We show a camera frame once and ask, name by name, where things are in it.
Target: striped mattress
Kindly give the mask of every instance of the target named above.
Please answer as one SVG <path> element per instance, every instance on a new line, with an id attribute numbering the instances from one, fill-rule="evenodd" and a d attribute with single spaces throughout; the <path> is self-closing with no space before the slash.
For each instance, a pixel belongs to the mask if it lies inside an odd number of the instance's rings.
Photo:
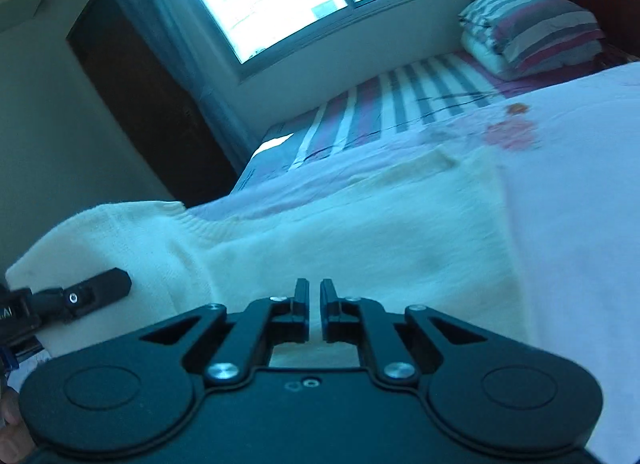
<path id="1" fill-rule="evenodd" d="M 506 82 L 466 52 L 401 66 L 271 127 L 234 191 L 350 148 L 593 73 L 588 63 Z"/>

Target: cream towel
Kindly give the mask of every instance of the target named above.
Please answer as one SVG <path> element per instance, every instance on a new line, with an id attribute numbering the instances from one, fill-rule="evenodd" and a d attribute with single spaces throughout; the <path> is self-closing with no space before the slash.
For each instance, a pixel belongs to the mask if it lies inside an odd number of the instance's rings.
<path id="1" fill-rule="evenodd" d="M 63 222 L 6 273 L 10 288 L 66 287 L 120 267 L 126 299 L 39 335 L 52 356 L 129 333 L 207 303 L 241 311 L 310 280 L 312 341 L 277 364 L 349 365 L 320 343 L 319 284 L 402 312 L 424 303 L 526 341 L 504 203 L 486 150 L 457 160 L 437 149 L 327 198 L 255 219 L 207 222 L 180 203 L 103 205 Z M 311 354 L 300 359 L 300 354 Z"/>

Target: white bedsheet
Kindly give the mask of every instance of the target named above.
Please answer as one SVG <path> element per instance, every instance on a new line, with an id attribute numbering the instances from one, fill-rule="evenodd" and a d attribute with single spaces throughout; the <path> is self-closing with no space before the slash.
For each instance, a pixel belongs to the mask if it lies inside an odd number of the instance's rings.
<path id="1" fill-rule="evenodd" d="M 486 142 L 498 154 L 534 343 L 596 375 L 605 407 L 589 448 L 607 464 L 634 464 L 640 458 L 640 63 L 318 161 L 194 212 L 209 219 L 262 216 L 331 194 L 353 177 L 439 143 L 460 152 Z"/>

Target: pillow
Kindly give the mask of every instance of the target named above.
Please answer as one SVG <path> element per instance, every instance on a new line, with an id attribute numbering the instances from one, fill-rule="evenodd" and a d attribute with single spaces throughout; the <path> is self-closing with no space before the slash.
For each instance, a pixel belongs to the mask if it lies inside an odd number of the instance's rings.
<path id="1" fill-rule="evenodd" d="M 462 34 L 462 46 L 475 57 L 495 77 L 503 81 L 514 81 L 515 79 L 526 78 L 542 72 L 549 72 L 563 66 L 580 65 L 593 60 L 602 52 L 602 45 L 597 40 L 589 41 L 565 52 L 560 52 L 554 56 L 540 62 L 538 65 L 520 72 L 511 67 L 500 54 L 496 54 L 485 43 L 478 41 L 470 33 Z"/>
<path id="2" fill-rule="evenodd" d="M 569 0 L 476 0 L 460 22 L 518 72 L 604 37 L 595 16 Z"/>

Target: hand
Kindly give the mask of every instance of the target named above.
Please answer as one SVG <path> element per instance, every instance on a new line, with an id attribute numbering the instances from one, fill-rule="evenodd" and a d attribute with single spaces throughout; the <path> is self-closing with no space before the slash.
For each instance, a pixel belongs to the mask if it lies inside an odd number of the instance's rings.
<path id="1" fill-rule="evenodd" d="M 0 430 L 0 461 L 15 464 L 26 459 L 36 445 L 22 420 L 18 408 L 18 392 L 13 388 L 5 388 L 0 397 L 0 414 L 6 426 Z"/>

